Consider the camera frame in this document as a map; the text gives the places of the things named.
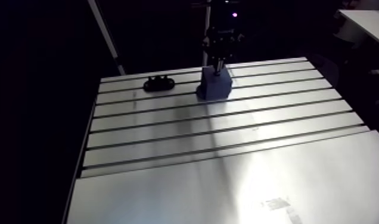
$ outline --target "black clamp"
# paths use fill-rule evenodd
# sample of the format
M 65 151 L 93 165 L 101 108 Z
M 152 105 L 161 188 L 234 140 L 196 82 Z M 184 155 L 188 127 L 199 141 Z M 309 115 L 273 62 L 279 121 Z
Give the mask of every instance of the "black clamp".
M 150 76 L 144 83 L 145 92 L 167 91 L 174 88 L 176 83 L 167 76 Z

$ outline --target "white table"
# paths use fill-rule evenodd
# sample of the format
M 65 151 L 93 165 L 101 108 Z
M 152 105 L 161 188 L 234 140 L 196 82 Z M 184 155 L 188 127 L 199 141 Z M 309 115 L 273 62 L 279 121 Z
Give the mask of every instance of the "white table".
M 68 223 L 378 223 L 379 135 L 313 65 L 227 67 L 215 102 L 201 68 L 103 79 Z
M 340 12 L 379 42 L 379 11 L 340 10 Z

